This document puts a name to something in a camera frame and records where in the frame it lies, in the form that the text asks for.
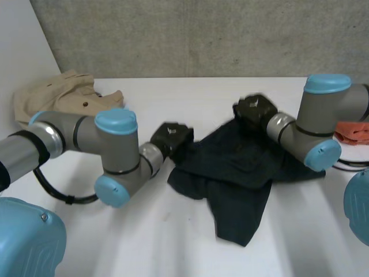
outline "black cable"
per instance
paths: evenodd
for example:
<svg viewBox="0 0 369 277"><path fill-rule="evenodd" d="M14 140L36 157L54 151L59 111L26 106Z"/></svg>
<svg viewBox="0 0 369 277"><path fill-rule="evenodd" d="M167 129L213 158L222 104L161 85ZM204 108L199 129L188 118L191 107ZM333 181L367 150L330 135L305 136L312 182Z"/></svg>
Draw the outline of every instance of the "black cable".
<svg viewBox="0 0 369 277"><path fill-rule="evenodd" d="M334 169L338 169L338 170L342 170L342 171L346 171L346 172L360 172L363 171L365 169L344 169L342 167L338 167L338 166L332 166Z"/></svg>
<svg viewBox="0 0 369 277"><path fill-rule="evenodd" d="M37 168L33 171L37 180L44 188L44 190L51 195L52 197L64 201L68 205L72 204L89 204L95 202L98 198L96 194L87 196L87 197L74 197L71 195L65 195L59 191L57 191L45 178L44 174L42 173L41 169Z"/></svg>
<svg viewBox="0 0 369 277"><path fill-rule="evenodd" d="M342 159L339 159L338 162L343 163L343 164L345 164L347 166L352 166L352 167L369 166L369 161L367 161L367 160L352 161L352 160L342 160Z"/></svg>

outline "white table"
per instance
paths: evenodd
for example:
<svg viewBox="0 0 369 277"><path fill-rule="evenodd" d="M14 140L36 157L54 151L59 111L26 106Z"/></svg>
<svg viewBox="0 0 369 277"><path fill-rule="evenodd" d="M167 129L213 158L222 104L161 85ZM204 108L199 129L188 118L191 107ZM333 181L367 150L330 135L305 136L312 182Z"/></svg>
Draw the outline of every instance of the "white table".
<svg viewBox="0 0 369 277"><path fill-rule="evenodd" d="M297 116L305 78L168 78L96 80L101 93L120 89L136 112L140 143L163 121L192 126L202 139L231 118L240 97L263 92ZM365 159L367 147L343 147L343 157ZM217 239L206 201L177 194L158 176L122 209L101 202L68 206L47 195L32 174L14 183L13 196L55 211L67 227L67 249L56 277L121 276L369 276L369 247L350 231L342 200L353 174L329 170L325 179L278 184L254 238L245 247ZM98 156L74 152L42 167L64 193L93 193L102 174Z"/></svg>

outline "screw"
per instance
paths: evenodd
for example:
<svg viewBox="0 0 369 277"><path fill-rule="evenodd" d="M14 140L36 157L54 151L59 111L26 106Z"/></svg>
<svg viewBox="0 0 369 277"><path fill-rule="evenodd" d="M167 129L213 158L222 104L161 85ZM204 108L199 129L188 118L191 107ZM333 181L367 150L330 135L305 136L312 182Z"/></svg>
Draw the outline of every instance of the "screw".
<svg viewBox="0 0 369 277"><path fill-rule="evenodd" d="M42 219L43 222L46 222L47 219L48 219L48 215L47 214L42 214L41 219Z"/></svg>

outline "concrete wall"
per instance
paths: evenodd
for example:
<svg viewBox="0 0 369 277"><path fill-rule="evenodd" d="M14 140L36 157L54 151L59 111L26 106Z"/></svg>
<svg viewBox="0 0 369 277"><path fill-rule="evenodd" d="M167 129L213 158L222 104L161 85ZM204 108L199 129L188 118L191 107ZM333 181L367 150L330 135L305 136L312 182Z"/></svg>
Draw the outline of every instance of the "concrete wall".
<svg viewBox="0 0 369 277"><path fill-rule="evenodd" d="M31 0L62 71L368 81L365 0Z"/></svg>

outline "orange cloth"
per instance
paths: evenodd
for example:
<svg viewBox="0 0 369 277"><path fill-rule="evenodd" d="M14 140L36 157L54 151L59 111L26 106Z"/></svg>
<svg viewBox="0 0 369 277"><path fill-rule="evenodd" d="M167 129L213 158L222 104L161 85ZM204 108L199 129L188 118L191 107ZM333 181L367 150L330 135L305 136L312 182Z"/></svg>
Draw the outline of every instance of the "orange cloth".
<svg viewBox="0 0 369 277"><path fill-rule="evenodd" d="M339 122L336 127L336 138L350 145L369 145L369 123Z"/></svg>

